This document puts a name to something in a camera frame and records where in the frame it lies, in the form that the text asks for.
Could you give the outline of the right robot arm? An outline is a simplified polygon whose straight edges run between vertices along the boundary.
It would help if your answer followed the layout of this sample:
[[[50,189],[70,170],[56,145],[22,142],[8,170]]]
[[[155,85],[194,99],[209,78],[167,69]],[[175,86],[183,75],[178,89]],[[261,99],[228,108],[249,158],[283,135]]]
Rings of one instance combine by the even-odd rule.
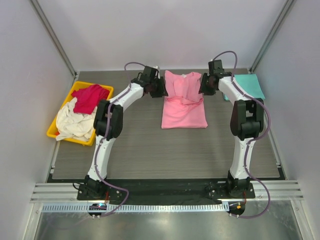
[[[221,60],[208,62],[199,93],[212,96],[222,92],[232,103],[230,131],[234,136],[232,165],[227,174],[225,192],[231,198],[241,198],[250,189],[250,163],[253,147],[264,129],[262,100],[254,99],[236,81],[233,73],[223,69]]]

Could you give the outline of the pink t shirt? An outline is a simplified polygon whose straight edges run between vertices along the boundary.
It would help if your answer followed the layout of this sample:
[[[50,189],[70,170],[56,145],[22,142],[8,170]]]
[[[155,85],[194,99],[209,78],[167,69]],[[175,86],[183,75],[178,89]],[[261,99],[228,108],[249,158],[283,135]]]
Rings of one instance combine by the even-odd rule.
[[[175,74],[164,72],[165,88],[162,129],[207,128],[204,97],[199,93],[202,75],[198,72]]]

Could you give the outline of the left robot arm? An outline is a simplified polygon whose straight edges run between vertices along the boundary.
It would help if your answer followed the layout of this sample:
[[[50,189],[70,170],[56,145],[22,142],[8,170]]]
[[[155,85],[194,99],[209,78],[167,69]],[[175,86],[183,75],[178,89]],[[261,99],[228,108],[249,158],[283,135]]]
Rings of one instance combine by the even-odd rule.
[[[153,98],[168,95],[158,66],[145,65],[143,71],[130,80],[118,95],[98,103],[93,121],[95,149],[90,169],[78,189],[79,199],[101,200],[107,194],[111,187],[106,182],[109,158],[112,147],[123,130],[124,112],[147,94]]]

